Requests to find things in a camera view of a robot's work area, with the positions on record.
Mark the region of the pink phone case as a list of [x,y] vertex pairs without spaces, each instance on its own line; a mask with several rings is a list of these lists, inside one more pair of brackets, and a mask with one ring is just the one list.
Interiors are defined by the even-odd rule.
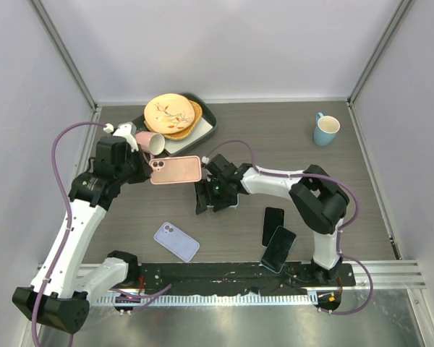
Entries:
[[196,155],[155,158],[150,161],[155,185],[194,183],[202,179],[201,161]]

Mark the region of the white-edged phone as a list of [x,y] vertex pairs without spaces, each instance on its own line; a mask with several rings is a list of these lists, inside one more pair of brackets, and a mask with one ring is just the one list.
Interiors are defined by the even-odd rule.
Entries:
[[273,234],[279,226],[284,226],[285,212],[281,208],[266,207],[263,219],[263,233],[261,244],[268,246]]

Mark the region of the teal-edged phone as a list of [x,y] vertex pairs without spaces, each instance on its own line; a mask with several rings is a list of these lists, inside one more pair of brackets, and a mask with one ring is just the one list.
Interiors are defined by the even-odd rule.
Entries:
[[279,226],[265,248],[260,264],[274,273],[280,273],[296,238],[295,233]]

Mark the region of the light blue phone case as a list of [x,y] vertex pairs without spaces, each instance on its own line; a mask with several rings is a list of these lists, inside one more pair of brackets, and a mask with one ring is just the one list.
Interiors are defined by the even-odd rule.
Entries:
[[230,198],[219,198],[207,203],[207,208],[212,209],[214,212],[223,210],[226,208],[236,208],[239,205],[239,196],[233,196]]

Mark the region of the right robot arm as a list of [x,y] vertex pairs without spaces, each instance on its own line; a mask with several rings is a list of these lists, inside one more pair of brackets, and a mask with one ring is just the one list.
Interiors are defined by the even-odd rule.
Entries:
[[251,163],[235,166],[218,154],[201,159],[204,177],[195,183],[197,215],[235,205],[239,195],[266,194],[291,200],[300,217],[312,230],[314,253],[307,279],[327,286],[339,276],[343,257],[338,250],[338,233],[349,198],[320,166],[305,171],[277,171]]

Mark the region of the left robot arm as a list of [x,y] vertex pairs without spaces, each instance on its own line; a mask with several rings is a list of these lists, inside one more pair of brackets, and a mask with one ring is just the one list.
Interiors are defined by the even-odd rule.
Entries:
[[151,173],[134,136],[105,136],[98,141],[93,168],[72,182],[70,212],[46,261],[31,284],[16,288],[12,295],[13,304],[29,321],[74,334],[84,325],[90,305],[105,292],[119,284],[132,288],[138,283],[138,258],[122,251],[109,253],[81,279],[77,273],[122,185],[143,183]]

